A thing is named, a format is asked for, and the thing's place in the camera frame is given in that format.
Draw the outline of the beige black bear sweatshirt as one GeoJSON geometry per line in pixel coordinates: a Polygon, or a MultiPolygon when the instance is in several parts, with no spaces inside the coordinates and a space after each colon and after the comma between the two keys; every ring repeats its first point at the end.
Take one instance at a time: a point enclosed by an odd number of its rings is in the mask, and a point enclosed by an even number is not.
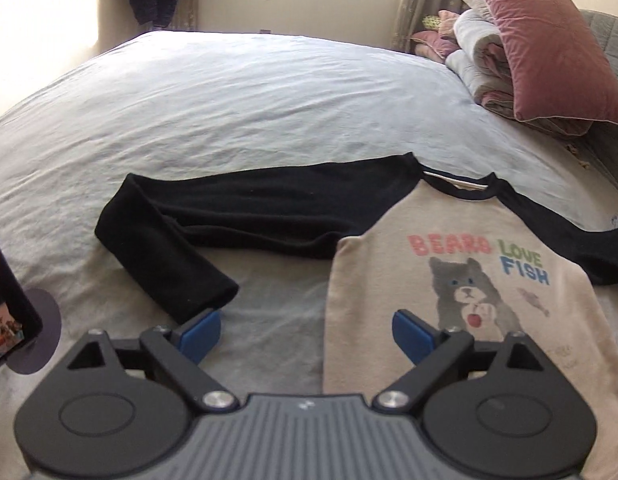
{"type": "Polygon", "coordinates": [[[580,229],[493,174],[462,181],[414,155],[163,181],[129,174],[96,237],[175,321],[236,295],[206,248],[329,260],[323,389],[371,396],[408,368],[408,309],[480,340],[523,332],[597,420],[589,479],[618,479],[618,348],[597,301],[618,284],[618,228],[580,229]]]}

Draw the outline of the round phone stand base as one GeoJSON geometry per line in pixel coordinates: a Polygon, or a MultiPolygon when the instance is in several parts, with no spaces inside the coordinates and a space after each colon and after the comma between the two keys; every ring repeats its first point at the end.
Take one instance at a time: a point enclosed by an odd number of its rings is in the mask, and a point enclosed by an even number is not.
{"type": "Polygon", "coordinates": [[[6,365],[16,374],[31,375],[42,370],[58,348],[62,318],[58,303],[46,290],[32,288],[25,295],[40,318],[41,328],[31,341],[8,357],[6,365]]]}

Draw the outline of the smartphone on stand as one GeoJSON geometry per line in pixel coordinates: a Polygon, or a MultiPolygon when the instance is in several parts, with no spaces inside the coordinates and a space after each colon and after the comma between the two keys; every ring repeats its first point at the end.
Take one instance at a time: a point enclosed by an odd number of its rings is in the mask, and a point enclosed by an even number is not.
{"type": "Polygon", "coordinates": [[[31,341],[40,328],[40,318],[0,248],[0,366],[31,341]]]}

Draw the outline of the grey quilted headboard cover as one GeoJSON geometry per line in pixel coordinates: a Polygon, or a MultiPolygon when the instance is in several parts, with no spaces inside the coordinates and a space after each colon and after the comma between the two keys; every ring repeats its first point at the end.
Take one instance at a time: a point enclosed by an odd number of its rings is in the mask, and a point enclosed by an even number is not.
{"type": "Polygon", "coordinates": [[[593,126],[580,144],[618,188],[618,16],[595,10],[581,10],[581,14],[600,47],[594,58],[601,65],[596,73],[593,67],[586,69],[593,126]]]}

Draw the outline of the folded grey pink quilt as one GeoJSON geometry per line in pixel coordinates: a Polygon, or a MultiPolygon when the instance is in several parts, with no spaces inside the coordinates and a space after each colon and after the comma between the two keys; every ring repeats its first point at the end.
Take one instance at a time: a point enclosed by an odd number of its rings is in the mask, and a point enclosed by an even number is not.
{"type": "Polygon", "coordinates": [[[588,133],[595,116],[578,107],[571,85],[578,70],[570,58],[526,36],[503,37],[487,2],[462,0],[467,9],[453,25],[459,50],[446,66],[457,75],[475,103],[490,112],[558,138],[588,133]]]}

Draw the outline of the pink velvet pillow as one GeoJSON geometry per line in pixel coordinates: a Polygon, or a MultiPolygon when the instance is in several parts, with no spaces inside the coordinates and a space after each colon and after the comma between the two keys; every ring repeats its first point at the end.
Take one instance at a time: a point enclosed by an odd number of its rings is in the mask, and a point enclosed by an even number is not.
{"type": "Polygon", "coordinates": [[[570,58],[578,70],[577,80],[571,85],[579,99],[578,107],[591,110],[588,99],[590,85],[586,82],[586,69],[596,73],[601,63],[594,55],[600,47],[589,26],[572,0],[484,0],[495,18],[503,37],[526,36],[536,46],[545,44],[555,50],[551,60],[570,58]]]}

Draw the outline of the small pink pillow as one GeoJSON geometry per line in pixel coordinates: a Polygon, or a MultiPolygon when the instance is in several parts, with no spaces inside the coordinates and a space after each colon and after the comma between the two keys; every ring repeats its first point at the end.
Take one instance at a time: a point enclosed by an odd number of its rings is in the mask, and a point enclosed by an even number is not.
{"type": "Polygon", "coordinates": [[[460,49],[454,32],[454,24],[459,17],[458,13],[448,10],[425,15],[422,20],[423,29],[411,36],[413,53],[421,58],[445,64],[447,57],[460,49]]]}

